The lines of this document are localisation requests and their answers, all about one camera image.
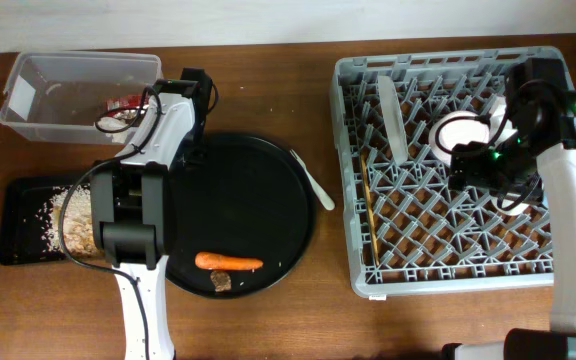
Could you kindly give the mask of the white tissue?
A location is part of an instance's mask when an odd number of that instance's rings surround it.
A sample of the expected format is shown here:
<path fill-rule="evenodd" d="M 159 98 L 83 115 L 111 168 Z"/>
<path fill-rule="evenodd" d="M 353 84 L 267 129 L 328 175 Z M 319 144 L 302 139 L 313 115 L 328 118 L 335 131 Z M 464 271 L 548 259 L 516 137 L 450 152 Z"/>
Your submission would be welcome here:
<path fill-rule="evenodd" d="M 138 125 L 141 115 L 136 110 L 111 111 L 102 115 L 95 123 L 95 128 L 105 134 L 113 143 L 125 144 L 130 132 Z"/>

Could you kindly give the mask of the grey dishwasher rack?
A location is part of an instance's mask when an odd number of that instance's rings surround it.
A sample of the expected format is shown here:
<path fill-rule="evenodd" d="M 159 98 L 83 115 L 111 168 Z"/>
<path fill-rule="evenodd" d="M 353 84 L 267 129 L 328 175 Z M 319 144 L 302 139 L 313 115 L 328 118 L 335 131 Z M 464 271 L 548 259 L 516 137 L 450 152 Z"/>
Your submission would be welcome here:
<path fill-rule="evenodd" d="M 375 300 L 390 296 L 549 286 L 549 214 L 541 205 L 505 216 L 485 191 L 448 187 L 449 168 L 428 144 L 433 124 L 457 110 L 489 111 L 510 67 L 557 59 L 552 46 L 348 57 L 334 68 L 330 104 L 344 197 L 350 282 Z M 396 87 L 408 159 L 392 160 L 377 77 Z M 367 171 L 379 244 L 375 267 L 360 153 Z"/>

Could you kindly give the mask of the clear plastic waste bin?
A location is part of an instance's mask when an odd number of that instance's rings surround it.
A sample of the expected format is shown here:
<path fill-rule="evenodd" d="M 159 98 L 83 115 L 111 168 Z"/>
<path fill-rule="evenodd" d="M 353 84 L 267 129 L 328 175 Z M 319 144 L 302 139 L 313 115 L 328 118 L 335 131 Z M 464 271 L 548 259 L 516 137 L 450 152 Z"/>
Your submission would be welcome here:
<path fill-rule="evenodd" d="M 94 127 L 109 100 L 139 95 L 162 77 L 161 60 L 136 53 L 19 54 L 7 79 L 0 124 L 29 141 L 120 145 L 134 134 Z"/>

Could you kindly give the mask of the brown food scrap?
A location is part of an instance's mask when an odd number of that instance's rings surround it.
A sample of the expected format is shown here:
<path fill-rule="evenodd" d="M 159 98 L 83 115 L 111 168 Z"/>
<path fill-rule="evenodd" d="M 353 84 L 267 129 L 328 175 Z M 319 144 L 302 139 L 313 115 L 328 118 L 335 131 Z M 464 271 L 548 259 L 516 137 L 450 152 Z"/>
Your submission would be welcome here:
<path fill-rule="evenodd" d="M 210 280 L 217 293 L 230 291 L 232 281 L 230 275 L 223 270 L 214 270 L 210 273 Z"/>

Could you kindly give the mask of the pink plastic bowl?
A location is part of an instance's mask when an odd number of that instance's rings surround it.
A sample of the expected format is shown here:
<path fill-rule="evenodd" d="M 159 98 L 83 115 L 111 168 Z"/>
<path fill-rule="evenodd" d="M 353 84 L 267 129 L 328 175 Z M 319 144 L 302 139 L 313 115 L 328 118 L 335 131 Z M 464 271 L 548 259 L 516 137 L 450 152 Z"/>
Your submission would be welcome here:
<path fill-rule="evenodd" d="M 490 136 L 489 126 L 477 120 L 478 115 L 469 111 L 454 111 L 439 119 L 430 129 L 428 144 L 432 154 L 446 165 L 451 155 L 440 149 L 452 149 L 455 145 L 468 144 L 471 141 L 487 143 Z"/>

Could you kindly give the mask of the wooden chopstick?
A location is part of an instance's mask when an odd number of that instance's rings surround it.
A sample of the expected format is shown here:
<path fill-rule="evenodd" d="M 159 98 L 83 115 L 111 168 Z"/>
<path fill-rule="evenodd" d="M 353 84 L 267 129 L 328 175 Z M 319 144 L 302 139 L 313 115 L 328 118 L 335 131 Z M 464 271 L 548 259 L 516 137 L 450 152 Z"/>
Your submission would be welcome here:
<path fill-rule="evenodd" d="M 363 187 L 364 187 L 364 195 L 365 195 L 365 203 L 366 203 L 366 211 L 367 211 L 367 219 L 368 224 L 370 227 L 370 239 L 371 239 L 371 247 L 372 247 L 372 255 L 374 259 L 375 267 L 378 268 L 380 266 L 380 258 L 379 258 L 379 244 L 378 238 L 376 235 L 376 228 L 375 228 L 375 219 L 374 219 L 374 212 L 373 212 L 373 202 L 371 197 L 370 191 L 370 181 L 367 171 L 367 156 L 365 152 L 360 153 L 360 166 L 363 178 Z"/>

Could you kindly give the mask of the small white cup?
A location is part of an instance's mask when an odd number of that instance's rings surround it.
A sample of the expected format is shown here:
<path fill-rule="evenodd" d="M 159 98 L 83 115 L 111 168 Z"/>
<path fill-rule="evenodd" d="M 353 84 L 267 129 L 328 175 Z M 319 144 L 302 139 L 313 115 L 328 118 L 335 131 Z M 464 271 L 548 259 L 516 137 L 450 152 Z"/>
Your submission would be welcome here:
<path fill-rule="evenodd" d="M 493 201 L 493 205 L 500 213 L 505 216 L 518 216 L 530 207 L 530 204 L 527 203 L 519 203 L 513 206 L 514 201 L 514 198 L 497 198 Z"/>

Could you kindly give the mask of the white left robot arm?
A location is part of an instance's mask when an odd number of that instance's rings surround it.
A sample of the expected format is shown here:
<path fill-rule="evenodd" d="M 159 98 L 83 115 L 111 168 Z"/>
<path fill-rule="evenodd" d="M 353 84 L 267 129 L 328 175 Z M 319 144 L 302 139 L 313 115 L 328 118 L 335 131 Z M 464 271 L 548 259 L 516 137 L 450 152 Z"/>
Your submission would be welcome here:
<path fill-rule="evenodd" d="M 137 106 L 102 113 L 106 134 L 134 132 L 114 157 L 81 177 L 90 189 L 92 235 L 115 277 L 122 305 L 125 356 L 173 359 L 166 309 L 166 268 L 176 238 L 170 175 L 204 156 L 208 114 L 219 99 L 205 70 L 186 68 L 177 80 L 144 87 Z"/>

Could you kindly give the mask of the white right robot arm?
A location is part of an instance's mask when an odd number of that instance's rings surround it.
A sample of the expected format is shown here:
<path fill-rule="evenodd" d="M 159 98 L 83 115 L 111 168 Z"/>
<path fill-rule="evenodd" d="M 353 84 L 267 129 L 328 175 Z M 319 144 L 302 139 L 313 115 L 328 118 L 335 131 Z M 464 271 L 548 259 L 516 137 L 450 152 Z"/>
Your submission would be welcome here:
<path fill-rule="evenodd" d="M 443 147 L 449 186 L 487 190 L 514 204 L 547 201 L 554 257 L 553 304 L 547 331 L 514 328 L 497 343 L 447 344 L 445 359 L 576 359 L 576 91 L 557 59 L 530 58 L 505 75 L 506 109 L 472 121 L 493 135 Z"/>

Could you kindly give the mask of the round black serving tray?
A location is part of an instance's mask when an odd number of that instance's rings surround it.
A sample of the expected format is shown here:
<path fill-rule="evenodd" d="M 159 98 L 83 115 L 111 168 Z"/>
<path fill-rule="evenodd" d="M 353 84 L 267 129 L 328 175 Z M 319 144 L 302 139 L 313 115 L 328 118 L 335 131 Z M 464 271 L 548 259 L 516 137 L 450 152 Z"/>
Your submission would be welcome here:
<path fill-rule="evenodd" d="M 317 200 L 303 169 L 274 143 L 244 134 L 213 133 L 205 156 L 170 175 L 177 239 L 166 278 L 198 296 L 233 299 L 272 287 L 302 259 L 316 225 Z M 262 261 L 254 271 L 230 273 L 219 292 L 200 252 Z"/>

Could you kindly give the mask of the rice and peanut scraps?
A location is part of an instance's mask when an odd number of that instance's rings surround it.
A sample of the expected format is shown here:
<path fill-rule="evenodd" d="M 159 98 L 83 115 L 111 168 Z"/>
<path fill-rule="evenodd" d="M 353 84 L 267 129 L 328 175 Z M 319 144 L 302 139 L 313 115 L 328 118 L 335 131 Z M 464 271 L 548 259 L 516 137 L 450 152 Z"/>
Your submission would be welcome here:
<path fill-rule="evenodd" d="M 63 253 L 58 239 L 58 225 L 68 186 L 52 187 L 47 200 L 40 202 L 34 215 L 39 221 L 40 243 L 44 253 Z M 80 185 L 70 198 L 63 224 L 64 242 L 74 257 L 97 257 L 102 252 L 95 246 L 92 229 L 90 190 Z"/>

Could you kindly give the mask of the red strawberry snack wrapper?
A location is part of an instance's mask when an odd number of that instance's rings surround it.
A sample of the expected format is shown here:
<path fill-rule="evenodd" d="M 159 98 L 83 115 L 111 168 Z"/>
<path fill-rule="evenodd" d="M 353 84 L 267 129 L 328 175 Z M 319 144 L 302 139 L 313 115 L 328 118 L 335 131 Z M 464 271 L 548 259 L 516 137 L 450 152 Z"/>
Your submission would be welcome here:
<path fill-rule="evenodd" d="M 124 111 L 125 109 L 135 109 L 139 107 L 141 95 L 127 95 L 122 97 L 110 98 L 106 104 L 107 111 Z"/>

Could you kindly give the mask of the grey plate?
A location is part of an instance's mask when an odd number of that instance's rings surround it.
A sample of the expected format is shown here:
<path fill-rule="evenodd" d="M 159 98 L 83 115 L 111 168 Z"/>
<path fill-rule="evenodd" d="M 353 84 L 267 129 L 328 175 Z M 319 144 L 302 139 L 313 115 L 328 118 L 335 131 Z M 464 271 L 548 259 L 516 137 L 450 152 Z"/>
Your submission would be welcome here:
<path fill-rule="evenodd" d="M 379 75 L 377 90 L 392 160 L 402 165 L 408 159 L 408 144 L 396 87 L 389 76 Z"/>

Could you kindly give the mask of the white plastic fork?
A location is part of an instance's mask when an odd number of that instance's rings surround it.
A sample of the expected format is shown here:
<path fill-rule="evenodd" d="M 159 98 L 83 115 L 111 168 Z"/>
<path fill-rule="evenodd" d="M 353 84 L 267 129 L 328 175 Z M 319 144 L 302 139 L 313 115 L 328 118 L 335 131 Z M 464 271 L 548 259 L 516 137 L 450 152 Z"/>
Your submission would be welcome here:
<path fill-rule="evenodd" d="M 302 167 L 302 169 L 304 170 L 311 188 L 315 194 L 315 196 L 319 199 L 320 203 L 322 204 L 322 206 L 327 210 L 327 211 L 332 211 L 335 209 L 336 205 L 335 202 L 332 200 L 332 198 L 329 196 L 329 194 L 323 189 L 323 187 L 314 179 L 314 177 L 311 175 L 311 173 L 308 171 L 307 166 L 305 164 L 305 162 L 301 159 L 301 157 L 295 152 L 294 149 L 290 149 L 289 153 L 294 157 L 294 159 L 299 163 L 299 165 Z"/>

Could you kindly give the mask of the orange carrot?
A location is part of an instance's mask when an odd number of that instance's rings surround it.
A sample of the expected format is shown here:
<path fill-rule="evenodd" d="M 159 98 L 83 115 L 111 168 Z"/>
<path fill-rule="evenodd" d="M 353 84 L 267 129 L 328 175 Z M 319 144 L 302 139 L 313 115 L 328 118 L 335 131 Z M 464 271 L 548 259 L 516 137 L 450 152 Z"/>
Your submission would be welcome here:
<path fill-rule="evenodd" d="M 211 252 L 199 252 L 195 256 L 195 265 L 204 270 L 253 271 L 263 266 L 256 258 L 231 257 Z"/>

